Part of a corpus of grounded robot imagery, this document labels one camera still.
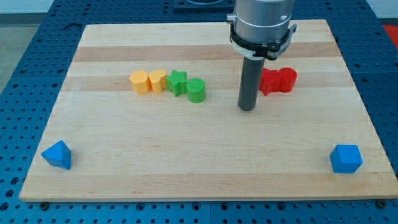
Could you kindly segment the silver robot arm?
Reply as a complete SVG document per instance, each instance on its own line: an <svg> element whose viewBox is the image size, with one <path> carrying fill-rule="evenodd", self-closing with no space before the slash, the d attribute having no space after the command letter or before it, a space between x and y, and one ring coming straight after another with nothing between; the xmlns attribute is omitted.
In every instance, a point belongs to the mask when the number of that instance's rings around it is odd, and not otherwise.
<svg viewBox="0 0 398 224"><path fill-rule="evenodd" d="M276 60L296 31L290 25L294 0L236 0L227 15L229 39L235 51L250 60Z"/></svg>

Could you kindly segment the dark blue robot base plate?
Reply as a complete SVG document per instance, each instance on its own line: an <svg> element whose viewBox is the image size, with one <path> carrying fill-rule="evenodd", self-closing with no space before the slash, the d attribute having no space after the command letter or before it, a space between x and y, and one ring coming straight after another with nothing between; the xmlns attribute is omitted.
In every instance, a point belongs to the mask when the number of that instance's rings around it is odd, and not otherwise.
<svg viewBox="0 0 398 224"><path fill-rule="evenodd" d="M186 10L230 10L235 0L172 0L174 11Z"/></svg>

